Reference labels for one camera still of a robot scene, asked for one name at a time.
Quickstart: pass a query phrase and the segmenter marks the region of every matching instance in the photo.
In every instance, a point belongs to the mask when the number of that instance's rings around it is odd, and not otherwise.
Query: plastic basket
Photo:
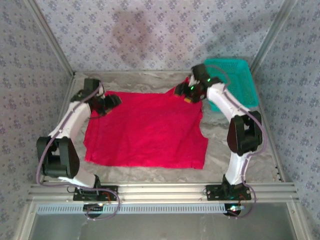
[[[245,107],[255,108],[259,105],[259,99],[255,89],[254,81],[250,73],[248,63],[242,59],[232,58],[209,58],[204,61],[206,70],[211,78],[218,77],[227,83],[225,76],[214,67],[215,65],[226,72],[231,84],[228,86],[230,93]],[[214,112],[220,112],[219,108],[209,102]]]

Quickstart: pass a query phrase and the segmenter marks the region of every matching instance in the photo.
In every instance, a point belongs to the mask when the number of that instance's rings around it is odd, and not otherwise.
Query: table surface
[[[106,91],[133,93],[165,93],[182,82],[187,72],[77,72],[72,94],[83,88],[84,78],[100,79]],[[199,183],[221,182],[230,160],[227,145],[229,123],[221,113],[213,112],[209,102],[203,101],[203,118],[200,123],[202,134],[209,139],[205,164],[202,170],[167,169],[160,167],[110,167],[85,162],[86,148],[83,144],[88,121],[80,129],[74,143],[80,165],[100,177],[101,182],[153,182],[153,183]],[[268,144],[259,156],[253,157],[248,165],[248,182],[277,182],[275,156]]]

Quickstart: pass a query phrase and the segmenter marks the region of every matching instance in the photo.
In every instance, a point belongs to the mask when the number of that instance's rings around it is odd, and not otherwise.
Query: mounting plate
[[[251,200],[250,189],[246,186],[235,187],[226,194],[225,188],[222,184],[206,185],[206,199],[208,201],[243,201]]]
[[[116,193],[118,193],[118,186],[116,185],[106,185],[100,186],[100,189],[109,189]],[[73,194],[73,201],[74,202],[87,202],[87,201],[95,201],[95,202],[116,202],[117,198],[112,193],[105,194],[107,192],[104,191],[86,191],[76,188]]]

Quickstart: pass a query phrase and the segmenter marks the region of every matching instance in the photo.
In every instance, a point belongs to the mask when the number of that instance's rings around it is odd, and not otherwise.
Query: wall
[[[283,168],[320,239],[320,2],[300,0],[255,77]]]
[[[252,62],[283,0],[37,0],[74,71]]]
[[[57,123],[70,76],[22,0],[1,0],[0,9],[0,239],[8,240],[35,182],[37,138]]]

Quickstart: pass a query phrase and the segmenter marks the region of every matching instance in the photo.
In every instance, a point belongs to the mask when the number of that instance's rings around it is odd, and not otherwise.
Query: red fabric
[[[91,119],[85,132],[85,160],[104,166],[202,169],[208,139],[199,128],[202,103],[167,93],[108,91],[122,103]]]

